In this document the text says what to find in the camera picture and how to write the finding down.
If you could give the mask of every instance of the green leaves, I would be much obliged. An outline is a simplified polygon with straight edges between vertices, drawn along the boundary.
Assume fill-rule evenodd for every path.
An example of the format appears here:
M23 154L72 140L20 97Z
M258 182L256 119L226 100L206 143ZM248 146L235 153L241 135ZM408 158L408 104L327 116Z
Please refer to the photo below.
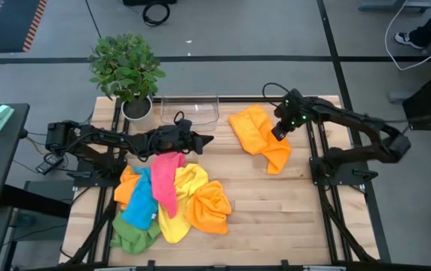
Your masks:
M120 76L129 75L131 70L127 67L120 67L117 69L117 74Z
M158 78L164 78L167 75L165 74L165 72L162 72L160 69L155 69L153 71L154 76L157 76Z
M135 81L132 79L129 79L129 78L125 78L125 79L120 80L118 83L120 84L121 87L126 87L130 84L134 84Z
M142 74L143 74L144 79L146 79L147 81L152 82L152 83L156 81L154 75L150 74L149 72L143 72Z
M157 93L158 91L158 87L154 84L154 83L148 83L148 88L150 89L150 91L152 91L153 93Z
M105 40L104 38L99 39L98 44L103 46L103 47L107 47L107 48L111 47L109 41Z
M135 95L144 99L156 93L158 78L166 77L159 69L160 60L141 35L130 33L98 40L88 57L90 70L95 74L90 82L107 96L118 96L122 101L133 101Z

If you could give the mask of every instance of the green towel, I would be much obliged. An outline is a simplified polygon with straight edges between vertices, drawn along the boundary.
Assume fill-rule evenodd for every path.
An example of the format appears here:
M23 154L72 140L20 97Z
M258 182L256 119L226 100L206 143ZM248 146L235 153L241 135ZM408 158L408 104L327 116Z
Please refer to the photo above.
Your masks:
M110 246L122 247L125 252L134 255L150 248L160 234L160 227L156 220L152 221L148 230L139 230L122 220L122 212L117 213L112 225L115 233Z

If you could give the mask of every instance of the clear plastic container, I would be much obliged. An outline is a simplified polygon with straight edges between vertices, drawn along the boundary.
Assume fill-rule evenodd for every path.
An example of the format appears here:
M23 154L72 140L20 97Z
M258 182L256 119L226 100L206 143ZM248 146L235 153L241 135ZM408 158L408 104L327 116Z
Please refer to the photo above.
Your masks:
M191 130L213 131L219 120L219 96L162 96L162 123L173 124L179 111L184 112L185 119L192 121Z

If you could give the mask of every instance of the white cable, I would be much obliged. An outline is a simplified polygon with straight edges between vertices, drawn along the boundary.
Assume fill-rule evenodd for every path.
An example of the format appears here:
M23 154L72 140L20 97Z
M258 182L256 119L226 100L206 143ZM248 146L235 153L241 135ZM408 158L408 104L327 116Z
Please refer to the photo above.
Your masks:
M387 41L387 39L388 39L388 32L389 32L389 30L390 30L390 28L391 28L391 25L393 24L393 21L395 21L395 19L398 17L398 15L402 12L402 10L403 10L403 8L406 6L406 3L407 3L407 2L408 2L408 0L406 0L406 1L405 1L405 3L403 4L402 8L400 8L400 9L399 9L398 13L397 13L397 14L395 15L395 17L391 20L390 24L388 25L387 32L384 34L384 46L385 46L385 48L387 49L387 53L390 55L391 59L393 60L393 62L394 62L394 63L395 63L395 65L396 65L396 67L397 67L397 68L398 68L398 70L400 70L400 71L405 71L405 70L407 70L407 69L414 68L414 67L419 66L419 65L421 65L421 64L423 64L423 63L425 63L426 61L428 61L428 60L430 60L430 59L431 59L431 56L428 56L428 58L426 58L424 61L422 61L422 62L420 62L420 63L414 64L414 65L411 65L411 66L409 66L409 67L402 68L402 67L400 67L400 66L398 65L398 63L396 62L396 60L393 58L393 56L392 56L392 55L391 55L391 53L390 53L390 50L388 50L388 41Z

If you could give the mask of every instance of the blue towel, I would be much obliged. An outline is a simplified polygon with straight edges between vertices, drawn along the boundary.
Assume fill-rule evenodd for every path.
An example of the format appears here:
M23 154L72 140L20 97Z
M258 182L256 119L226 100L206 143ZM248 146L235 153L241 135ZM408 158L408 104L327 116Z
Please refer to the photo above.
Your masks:
M122 219L137 229L148 230L150 223L157 215L158 204L152 196L150 169L136 167L135 173L140 174L140 179L122 214Z

